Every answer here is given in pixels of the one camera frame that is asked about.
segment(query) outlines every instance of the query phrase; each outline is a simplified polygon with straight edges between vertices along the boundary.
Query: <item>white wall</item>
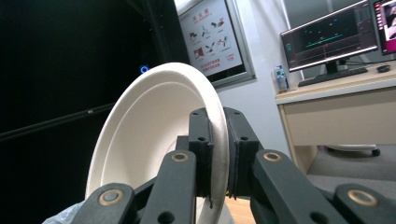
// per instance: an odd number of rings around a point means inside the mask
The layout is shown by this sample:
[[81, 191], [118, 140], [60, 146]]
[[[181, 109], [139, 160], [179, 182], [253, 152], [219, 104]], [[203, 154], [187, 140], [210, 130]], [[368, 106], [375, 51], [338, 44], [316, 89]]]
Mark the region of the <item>white wall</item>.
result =
[[243, 112], [264, 148], [290, 157], [276, 105], [273, 69], [286, 65], [279, 34], [288, 29], [279, 0], [237, 0], [257, 79], [218, 90], [223, 106]]

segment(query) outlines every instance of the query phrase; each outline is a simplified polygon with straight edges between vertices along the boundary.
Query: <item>desk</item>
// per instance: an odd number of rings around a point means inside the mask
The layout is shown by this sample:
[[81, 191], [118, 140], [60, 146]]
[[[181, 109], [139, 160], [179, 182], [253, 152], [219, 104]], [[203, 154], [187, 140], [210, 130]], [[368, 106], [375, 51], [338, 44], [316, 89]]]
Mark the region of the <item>desk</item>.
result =
[[276, 97], [290, 154], [306, 174], [322, 145], [396, 144], [396, 63]]

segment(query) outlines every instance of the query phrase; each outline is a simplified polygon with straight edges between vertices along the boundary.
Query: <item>black keyboard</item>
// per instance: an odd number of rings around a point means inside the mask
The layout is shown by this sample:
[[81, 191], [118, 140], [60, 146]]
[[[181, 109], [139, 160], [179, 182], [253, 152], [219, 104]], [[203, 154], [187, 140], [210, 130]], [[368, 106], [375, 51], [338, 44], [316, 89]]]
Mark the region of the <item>black keyboard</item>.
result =
[[362, 73], [366, 73], [366, 72], [367, 72], [367, 68], [365, 68], [365, 67], [341, 70], [336, 73], [323, 74], [323, 75], [314, 77], [312, 79], [301, 81], [298, 84], [298, 87], [303, 87], [303, 86], [308, 86], [308, 85], [312, 85], [312, 84], [317, 84], [320, 82], [330, 81], [330, 80], [334, 80], [334, 79], [341, 78], [341, 77], [351, 77], [351, 76], [355, 76], [357, 74], [362, 74]]

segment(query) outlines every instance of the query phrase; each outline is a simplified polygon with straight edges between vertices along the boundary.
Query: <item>white bowl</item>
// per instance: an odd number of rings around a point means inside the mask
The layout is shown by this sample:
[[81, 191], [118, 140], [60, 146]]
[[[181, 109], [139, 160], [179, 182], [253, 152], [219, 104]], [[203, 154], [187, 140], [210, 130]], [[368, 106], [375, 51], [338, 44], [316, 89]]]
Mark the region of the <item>white bowl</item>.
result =
[[124, 183], [136, 189], [156, 176], [163, 156], [175, 149], [177, 136], [188, 135], [190, 112], [202, 107], [210, 119], [215, 146], [213, 208], [205, 199], [199, 223], [217, 223], [228, 181], [226, 119], [211, 83], [183, 63], [167, 63], [147, 71], [116, 102], [92, 156], [86, 198], [108, 183]]

